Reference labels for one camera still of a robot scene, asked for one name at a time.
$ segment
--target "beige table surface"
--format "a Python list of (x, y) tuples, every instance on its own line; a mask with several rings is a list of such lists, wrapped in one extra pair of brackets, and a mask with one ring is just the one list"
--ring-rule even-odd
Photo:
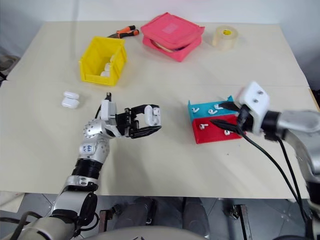
[[(114, 87), (80, 80), (78, 60), (93, 36), (144, 22), (47, 22), (0, 88), (0, 190), (56, 194), (74, 168), (83, 126), (112, 92), (118, 112), (157, 104), (162, 129), (140, 139), (113, 139), (100, 174), (100, 195), (292, 198), (274, 165), (244, 139), (197, 145), (188, 100), (205, 103), (236, 95), (257, 81), (270, 108), (316, 110), (305, 76), (278, 25), (230, 24), (234, 49), (211, 46), (220, 23), (205, 26), (203, 43), (183, 62), (127, 37), (126, 63)], [(77, 109), (61, 106), (64, 91), (80, 94)], [(278, 144), (252, 137), (283, 166)], [(294, 151), (286, 145), (301, 195), (308, 197)]]

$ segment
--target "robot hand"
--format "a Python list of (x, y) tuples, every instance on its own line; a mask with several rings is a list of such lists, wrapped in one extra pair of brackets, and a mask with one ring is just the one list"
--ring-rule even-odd
[[(139, 128), (138, 114), (145, 115), (148, 126)], [(124, 113), (117, 114), (116, 104), (111, 101), (111, 93), (108, 92), (95, 118), (84, 126), (84, 138), (75, 168), (66, 179), (51, 215), (31, 222), (23, 230), (22, 227), (17, 228), (4, 239), (67, 240), (78, 236), (81, 231), (92, 229), (82, 227), (90, 224), (96, 215), (98, 198), (94, 191), (98, 189), (100, 170), (110, 151), (109, 140), (141, 138), (160, 128), (158, 105), (126, 108)]]
[(237, 124), (224, 120), (211, 122), (240, 135), (244, 131), (255, 135), (264, 133), (267, 140), (285, 140), (295, 150), (298, 163), (306, 181), (312, 210), (312, 230), (308, 237), (320, 238), (320, 113), (316, 111), (269, 111), (269, 96), (252, 82), (237, 96), (235, 102), (225, 102), (221, 107), (239, 112)]

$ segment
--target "tape roll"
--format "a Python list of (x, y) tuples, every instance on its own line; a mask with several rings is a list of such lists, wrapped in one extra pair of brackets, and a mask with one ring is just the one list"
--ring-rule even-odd
[(227, 25), (217, 27), (213, 36), (212, 45), (221, 51), (232, 49), (237, 41), (238, 31)]

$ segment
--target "pink storage box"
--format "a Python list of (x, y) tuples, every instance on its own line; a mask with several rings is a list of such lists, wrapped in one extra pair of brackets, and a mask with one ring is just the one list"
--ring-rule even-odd
[(182, 62), (201, 44), (205, 27), (166, 12), (142, 26), (141, 31), (143, 44)]

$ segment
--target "white plastic part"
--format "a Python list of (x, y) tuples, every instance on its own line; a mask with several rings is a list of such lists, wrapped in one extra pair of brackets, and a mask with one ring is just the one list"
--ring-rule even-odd
[(107, 62), (104, 66), (104, 71), (110, 72), (110, 62)]
[(198, 112), (199, 110), (200, 110), (200, 108), (198, 107), (198, 108), (191, 108), (191, 110), (192, 110), (192, 112), (195, 114), (196, 112)]
[(199, 125), (199, 128), (200, 128), (201, 130), (204, 130), (205, 127), (207, 127), (207, 126), (209, 126), (209, 124), (200, 124), (200, 125)]
[(255, 135), (261, 133), (261, 125), (269, 109), (270, 98), (266, 91), (255, 81), (247, 85), (235, 99), (236, 105), (241, 108), (247, 105), (253, 116), (252, 132)]
[(121, 135), (116, 125), (105, 125), (105, 128), (110, 130), (117, 138), (125, 137), (124, 135)]
[(79, 99), (79, 94), (77, 94), (75, 92), (71, 92), (71, 91), (65, 91), (63, 93), (63, 96), (65, 96), (66, 98), (69, 98), (69, 99)]
[(214, 109), (216, 110), (221, 110), (221, 109), (224, 109), (223, 107), (219, 106), (219, 104), (215, 104), (214, 105)]
[(109, 100), (101, 101), (100, 118), (104, 121), (109, 120)]
[(65, 97), (62, 100), (61, 105), (64, 106), (65, 108), (76, 109), (79, 105), (79, 101), (76, 99)]
[(147, 105), (144, 108), (144, 121), (148, 126), (161, 125), (160, 108)]
[(217, 112), (218, 112), (217, 110), (213, 111), (212, 109), (209, 109), (208, 114), (214, 115), (214, 114), (216, 114)]
[(110, 72), (109, 71), (103, 71), (100, 74), (101, 77), (110, 77)]

